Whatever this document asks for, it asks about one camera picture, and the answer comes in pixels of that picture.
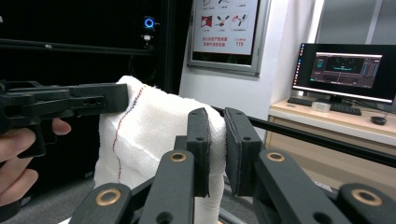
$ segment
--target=desk surface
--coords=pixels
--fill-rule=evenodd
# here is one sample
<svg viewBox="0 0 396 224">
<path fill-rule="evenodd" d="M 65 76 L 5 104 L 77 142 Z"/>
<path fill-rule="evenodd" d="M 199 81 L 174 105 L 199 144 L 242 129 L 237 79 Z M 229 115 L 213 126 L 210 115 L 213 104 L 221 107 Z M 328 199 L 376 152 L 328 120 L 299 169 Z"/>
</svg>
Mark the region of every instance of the desk surface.
<svg viewBox="0 0 396 224">
<path fill-rule="evenodd" d="M 371 116 L 384 117 L 385 112 L 360 107 L 361 116 L 334 111 L 322 113 L 310 106 L 290 104 L 288 99 L 271 105 L 269 115 L 396 146 L 396 116 L 393 114 L 388 114 L 387 123 L 381 126 L 373 124 Z"/>
</svg>

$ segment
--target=red stitching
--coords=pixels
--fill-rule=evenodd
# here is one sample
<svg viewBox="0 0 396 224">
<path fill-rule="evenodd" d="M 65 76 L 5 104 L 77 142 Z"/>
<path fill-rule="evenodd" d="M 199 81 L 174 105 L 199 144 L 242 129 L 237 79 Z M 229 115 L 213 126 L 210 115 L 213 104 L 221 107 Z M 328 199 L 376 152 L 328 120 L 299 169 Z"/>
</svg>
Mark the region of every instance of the red stitching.
<svg viewBox="0 0 396 224">
<path fill-rule="evenodd" d="M 135 106 L 136 103 L 137 103 L 137 100 L 139 99 L 140 95 L 142 94 L 143 89 L 145 89 L 146 86 L 147 86 L 147 85 L 144 85 L 144 86 L 140 89 L 139 93 L 137 94 L 136 98 L 134 99 L 134 103 L 133 103 L 132 106 L 129 108 L 129 110 L 122 116 L 122 118 L 121 118 L 120 121 L 119 121 L 119 125 L 118 125 L 117 130 L 116 130 L 116 137 L 115 137 L 114 142 L 113 142 L 113 152 L 114 152 L 114 153 L 116 153 L 116 142 L 117 142 L 117 139 L 118 139 L 118 136 L 119 136 L 119 130 L 120 130 L 120 126 L 121 126 L 121 124 L 122 124 L 122 121 L 123 121 L 123 119 L 129 114 L 129 112 L 132 111 L 132 109 L 134 108 L 134 106 Z M 119 158 L 119 157 L 117 157 L 117 160 L 119 161 L 119 176 L 118 176 L 118 181 L 119 181 L 119 183 L 120 183 L 120 177 L 121 177 L 121 162 L 120 162 L 120 158 Z"/>
</svg>

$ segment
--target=human hand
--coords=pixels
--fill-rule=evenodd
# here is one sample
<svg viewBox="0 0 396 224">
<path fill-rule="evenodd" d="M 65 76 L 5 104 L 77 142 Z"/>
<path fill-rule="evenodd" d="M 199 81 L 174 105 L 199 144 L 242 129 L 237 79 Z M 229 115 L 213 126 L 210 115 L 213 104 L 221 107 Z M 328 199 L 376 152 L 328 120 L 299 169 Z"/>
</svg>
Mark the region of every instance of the human hand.
<svg viewBox="0 0 396 224">
<path fill-rule="evenodd" d="M 71 127 L 61 119 L 52 120 L 52 130 L 57 135 L 68 134 Z M 38 173 L 26 169 L 32 158 L 20 159 L 18 155 L 35 141 L 35 133 L 27 128 L 14 129 L 0 135 L 0 206 L 16 202 L 38 179 Z"/>
</svg>

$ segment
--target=monitor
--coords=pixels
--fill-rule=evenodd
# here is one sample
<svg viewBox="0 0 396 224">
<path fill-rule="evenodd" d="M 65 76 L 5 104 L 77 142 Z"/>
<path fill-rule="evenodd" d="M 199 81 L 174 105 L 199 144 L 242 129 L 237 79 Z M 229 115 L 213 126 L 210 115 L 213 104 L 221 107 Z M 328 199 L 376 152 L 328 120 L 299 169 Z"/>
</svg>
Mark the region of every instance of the monitor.
<svg viewBox="0 0 396 224">
<path fill-rule="evenodd" d="M 396 95 L 396 45 L 300 46 L 292 89 L 391 105 Z"/>
</svg>

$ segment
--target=framed poster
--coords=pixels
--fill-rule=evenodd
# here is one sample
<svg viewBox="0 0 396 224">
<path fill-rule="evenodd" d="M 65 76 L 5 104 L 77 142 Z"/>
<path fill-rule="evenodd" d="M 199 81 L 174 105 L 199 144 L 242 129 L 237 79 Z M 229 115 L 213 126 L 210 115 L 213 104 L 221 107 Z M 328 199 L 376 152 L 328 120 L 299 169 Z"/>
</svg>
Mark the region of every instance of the framed poster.
<svg viewBox="0 0 396 224">
<path fill-rule="evenodd" d="M 270 0 L 195 0 L 188 66 L 259 76 Z"/>
</svg>

